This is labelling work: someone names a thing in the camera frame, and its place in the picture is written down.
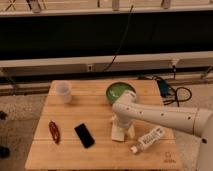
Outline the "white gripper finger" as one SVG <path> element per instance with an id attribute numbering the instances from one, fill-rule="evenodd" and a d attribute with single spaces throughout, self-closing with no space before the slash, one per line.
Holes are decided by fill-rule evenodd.
<path id="1" fill-rule="evenodd" d="M 131 126 L 127 129 L 127 136 L 128 136 L 129 138 L 134 138 L 134 137 L 135 137 L 134 125 L 131 125 Z"/>

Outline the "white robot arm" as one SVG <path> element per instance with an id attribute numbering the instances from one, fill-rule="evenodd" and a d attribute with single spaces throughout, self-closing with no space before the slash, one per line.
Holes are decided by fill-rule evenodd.
<path id="1" fill-rule="evenodd" d="M 213 171 L 213 111 L 199 108 L 144 105 L 126 90 L 112 105 L 120 127 L 143 120 L 200 137 L 195 171 Z"/>

